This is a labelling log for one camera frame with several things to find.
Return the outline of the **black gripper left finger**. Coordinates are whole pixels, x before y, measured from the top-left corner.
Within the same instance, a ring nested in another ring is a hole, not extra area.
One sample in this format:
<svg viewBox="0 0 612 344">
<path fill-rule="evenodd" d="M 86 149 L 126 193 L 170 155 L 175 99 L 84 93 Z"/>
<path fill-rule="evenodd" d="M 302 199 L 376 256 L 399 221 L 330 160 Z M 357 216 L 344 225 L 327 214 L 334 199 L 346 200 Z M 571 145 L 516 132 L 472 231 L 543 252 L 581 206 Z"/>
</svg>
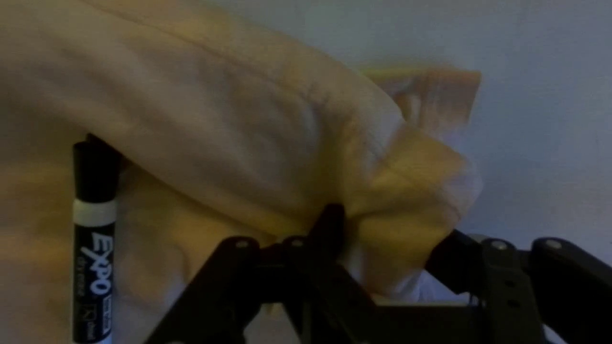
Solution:
<svg viewBox="0 0 612 344">
<path fill-rule="evenodd" d="M 327 204 L 307 235 L 221 241 L 145 344 L 246 344 L 265 304 L 284 307 L 300 344 L 380 344 L 376 306 L 336 262 L 342 227 L 344 206 Z"/>
</svg>

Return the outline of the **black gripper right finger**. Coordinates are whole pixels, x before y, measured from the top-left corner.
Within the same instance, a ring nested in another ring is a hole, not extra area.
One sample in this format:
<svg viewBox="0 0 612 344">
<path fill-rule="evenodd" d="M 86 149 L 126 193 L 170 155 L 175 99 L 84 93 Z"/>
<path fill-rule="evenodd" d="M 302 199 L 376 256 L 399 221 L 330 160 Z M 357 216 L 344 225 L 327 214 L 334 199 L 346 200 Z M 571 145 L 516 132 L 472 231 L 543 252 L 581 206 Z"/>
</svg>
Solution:
<svg viewBox="0 0 612 344">
<path fill-rule="evenodd" d="M 612 344 L 612 267 L 571 241 L 541 237 L 527 250 L 451 231 L 424 269 L 478 298 L 483 344 Z"/>
</svg>

